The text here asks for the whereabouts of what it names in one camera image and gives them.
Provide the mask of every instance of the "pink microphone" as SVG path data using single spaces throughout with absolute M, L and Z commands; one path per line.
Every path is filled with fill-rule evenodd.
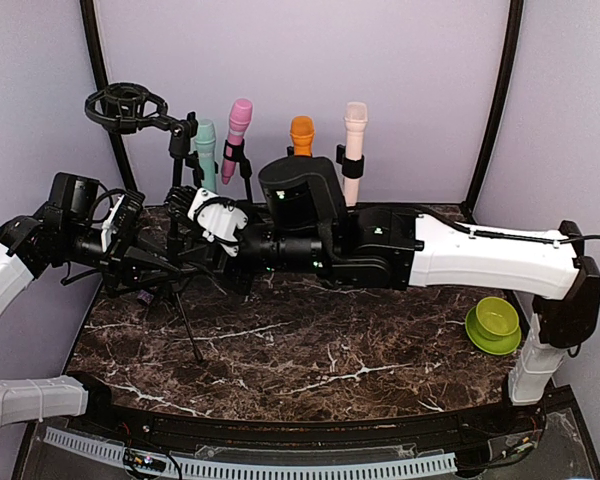
M 236 162 L 231 160 L 233 148 L 239 147 L 244 141 L 244 132 L 247 131 L 251 123 L 253 113 L 253 103 L 246 98 L 239 98 L 231 107 L 229 114 L 229 135 L 224 148 L 224 158 L 222 160 L 222 183 L 228 184 L 229 180 L 236 171 Z

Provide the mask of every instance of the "ventilation grille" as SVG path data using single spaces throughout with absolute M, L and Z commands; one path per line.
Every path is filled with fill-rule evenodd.
M 124 468 L 124 445 L 110 440 L 83 437 L 75 433 L 48 427 L 44 442 L 68 452 L 118 468 Z M 269 466 L 208 462 L 173 455 L 180 464 L 184 479 L 213 480 L 392 480 L 426 478 L 456 472 L 453 453 L 424 458 L 398 460 L 363 465 L 337 466 Z M 168 459 L 162 478 L 178 478 L 178 472 Z

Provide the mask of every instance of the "black pole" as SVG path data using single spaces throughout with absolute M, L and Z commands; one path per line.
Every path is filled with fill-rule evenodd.
M 96 82 L 96 89 L 102 90 L 109 85 L 107 79 L 107 70 L 102 56 L 102 46 L 100 45 L 100 35 L 98 33 L 98 21 L 96 18 L 93 0 L 80 0 L 80 10 L 82 11 L 82 23 L 84 25 L 84 34 L 87 39 L 87 48 L 89 50 L 89 60 L 91 60 L 91 69 L 93 78 Z M 138 191 L 138 185 L 131 170 L 127 151 L 122 143 L 122 137 L 109 133 L 109 141 L 113 148 L 113 155 L 118 164 L 118 170 L 122 177 L 122 182 L 127 190 Z
M 465 214 L 473 214 L 480 190 L 487 175 L 493 147 L 498 136 L 500 121 L 504 105 L 507 100 L 507 92 L 511 81 L 511 72 L 513 71 L 513 61 L 516 57 L 516 48 L 518 46 L 518 36 L 520 34 L 520 25 L 522 23 L 522 7 L 524 0 L 511 0 L 509 5 L 509 19 L 507 20 L 507 32 L 504 37 L 504 45 L 502 48 L 502 59 L 500 60 L 500 70 L 498 71 L 498 80 L 496 81 L 496 89 L 493 94 L 493 102 L 491 103 L 491 111 L 487 120 L 487 127 L 482 139 L 480 154 L 476 162 L 475 170 L 471 185 L 467 192 L 467 198 L 462 203 L 462 209 Z

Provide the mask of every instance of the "green saucer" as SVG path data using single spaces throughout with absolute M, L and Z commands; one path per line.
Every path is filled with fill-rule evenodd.
M 477 323 L 476 308 L 473 307 L 467 314 L 465 329 L 467 330 L 469 339 L 483 352 L 490 353 L 491 355 L 509 355 L 516 351 L 522 341 L 520 328 L 511 335 L 502 337 L 500 340 L 488 340 L 478 333 Z

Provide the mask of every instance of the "white wall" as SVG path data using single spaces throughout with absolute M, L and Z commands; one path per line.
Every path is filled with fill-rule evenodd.
M 477 219 L 529 229 L 571 219 L 600 233 L 600 1 L 526 2 Z M 587 252 L 600 267 L 600 245 Z M 600 456 L 600 317 L 557 381 L 572 384 Z
M 57 171 L 120 183 L 106 134 L 82 113 L 94 88 L 77 1 L 0 0 L 0 225 L 33 213 Z M 47 272 L 1 318 L 0 378 L 61 372 L 95 288 L 61 287 L 63 273 Z M 0 430 L 0 480 L 23 430 Z
M 346 103 L 369 106 L 362 200 L 464 200 L 493 96 L 507 0 L 127 0 L 98 2 L 110 81 L 196 110 L 218 137 L 236 98 L 254 102 L 247 155 L 280 158 L 310 115 L 314 153 L 344 142 Z M 169 185 L 168 135 L 129 137 L 148 203 Z M 224 193 L 243 195 L 235 178 Z M 260 188 L 254 178 L 254 192 Z

